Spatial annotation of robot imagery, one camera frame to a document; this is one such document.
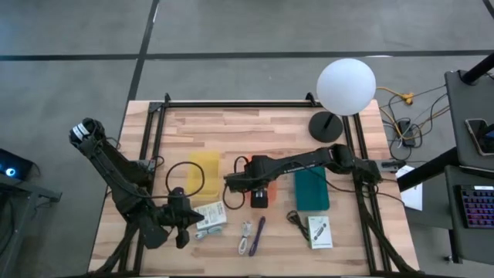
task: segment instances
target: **wooden table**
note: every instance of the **wooden table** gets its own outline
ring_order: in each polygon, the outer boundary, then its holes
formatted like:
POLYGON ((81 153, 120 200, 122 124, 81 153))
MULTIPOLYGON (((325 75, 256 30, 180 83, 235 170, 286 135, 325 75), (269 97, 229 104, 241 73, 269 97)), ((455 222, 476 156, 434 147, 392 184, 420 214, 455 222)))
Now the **wooden table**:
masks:
MULTIPOLYGON (((130 160, 137 159, 144 132, 148 101, 129 103, 121 134, 122 153, 130 160)), ((169 167, 186 161, 192 151, 219 151, 220 175, 232 173, 232 165, 239 155, 267 154, 273 158, 299 154, 323 146, 309 135, 310 117, 321 108, 178 108, 166 110, 160 155, 164 166, 157 170, 155 195, 166 195, 164 177, 169 167)), ((377 101, 360 113, 370 159, 390 157, 377 101)), ((357 135, 350 117, 354 146, 359 154, 357 135)), ((337 143, 345 144, 344 134, 337 143)), ((153 144, 149 144, 148 154, 153 144)), ((172 185, 184 187, 187 167, 175 169, 172 185)), ((335 175, 327 170, 327 177, 338 187, 354 189, 351 175, 335 175)), ((385 178, 394 178, 385 174, 385 178)), ((332 249, 312 250, 296 226, 286 221, 286 213, 295 208, 293 175, 278 178, 276 202, 267 209, 250 208, 248 202, 237 211, 228 211, 228 223, 222 235, 210 235, 202 241, 193 239, 195 226, 188 229, 191 241, 183 249, 176 249, 173 233, 160 248, 144 249, 142 275, 162 276, 295 276, 295 275, 365 275, 368 274, 362 230, 355 194, 328 188, 330 210, 311 215, 330 217, 332 249), (259 248, 254 257, 240 256, 237 248, 241 238, 241 224, 250 220, 254 231, 264 215, 266 224, 259 248)), ((380 192, 399 197, 396 183, 381 183, 380 192)), ((227 193, 231 205, 241 201, 240 194, 227 193)), ((165 200, 155 200, 157 204, 165 200)), ((406 262, 418 269, 413 242, 404 208, 398 201, 378 196, 384 232, 406 262)), ((200 202, 192 199, 193 205, 200 202)), ((100 227, 96 235, 90 270, 101 266, 113 252, 124 234, 125 221, 115 209, 111 198, 105 201, 100 227)), ((382 270, 377 241, 373 238, 377 268, 382 270)))

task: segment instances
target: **white package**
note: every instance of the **white package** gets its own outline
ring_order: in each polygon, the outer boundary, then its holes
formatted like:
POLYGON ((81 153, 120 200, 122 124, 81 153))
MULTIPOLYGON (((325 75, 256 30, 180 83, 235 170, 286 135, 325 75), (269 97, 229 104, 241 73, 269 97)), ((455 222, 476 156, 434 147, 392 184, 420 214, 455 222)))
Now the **white package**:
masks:
POLYGON ((223 202, 214 202, 194 208, 204 216, 204 220, 197 223, 198 230, 226 223, 226 211, 223 202))
POLYGON ((308 222, 310 248, 333 248, 333 238, 331 237, 330 229, 330 218, 327 216, 310 216, 308 218, 308 222))

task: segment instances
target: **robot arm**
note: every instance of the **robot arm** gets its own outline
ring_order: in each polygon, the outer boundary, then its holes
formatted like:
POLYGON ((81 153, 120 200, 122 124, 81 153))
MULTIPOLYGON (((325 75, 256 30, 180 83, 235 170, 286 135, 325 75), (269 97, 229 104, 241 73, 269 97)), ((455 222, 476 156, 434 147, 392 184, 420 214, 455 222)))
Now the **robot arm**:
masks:
POLYGON ((189 240, 187 227, 204 219, 191 209, 184 190, 175 188, 168 203, 157 207, 147 193, 154 166, 143 161, 128 161, 106 138, 103 125, 86 118, 70 131, 70 143, 93 164, 112 190, 118 212, 129 225, 136 225, 144 235, 144 245, 155 249, 167 241, 162 226, 178 228, 176 244, 183 248, 189 240))
POLYGON ((251 206, 267 208, 267 186, 280 175, 300 171, 306 168, 323 166, 333 173, 349 174, 357 170, 362 182, 378 183, 381 174, 374 161, 356 158, 351 150, 342 144, 321 147, 315 151, 287 158, 272 159, 265 155, 254 155, 244 167, 243 172, 226 175, 225 185, 230 192, 253 191, 251 206))

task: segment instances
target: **usb cable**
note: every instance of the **usb cable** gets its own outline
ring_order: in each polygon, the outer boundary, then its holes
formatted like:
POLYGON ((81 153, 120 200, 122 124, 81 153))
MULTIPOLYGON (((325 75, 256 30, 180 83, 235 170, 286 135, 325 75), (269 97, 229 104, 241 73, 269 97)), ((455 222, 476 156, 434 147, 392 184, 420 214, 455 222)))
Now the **usb cable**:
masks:
POLYGON ((243 222, 242 223, 242 239, 240 239, 239 244, 239 255, 243 255, 247 250, 247 238, 250 236, 252 232, 252 223, 251 222, 243 222))
POLYGON ((206 237, 207 235, 220 234, 220 233, 222 233, 222 231, 223 231, 223 228, 220 225, 215 226, 215 227, 211 227, 209 229, 205 229, 205 230, 196 232, 195 233, 195 239, 200 240, 200 239, 203 239, 204 237, 206 237))

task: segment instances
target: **lamp base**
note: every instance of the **lamp base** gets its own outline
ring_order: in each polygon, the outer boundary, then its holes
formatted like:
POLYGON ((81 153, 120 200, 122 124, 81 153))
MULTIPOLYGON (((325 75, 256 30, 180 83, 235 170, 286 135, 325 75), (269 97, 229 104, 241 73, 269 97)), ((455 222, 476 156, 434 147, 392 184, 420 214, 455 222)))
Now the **lamp base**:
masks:
POLYGON ((319 142, 330 143, 343 133, 343 124, 340 118, 331 112, 318 112, 310 118, 309 133, 319 142))

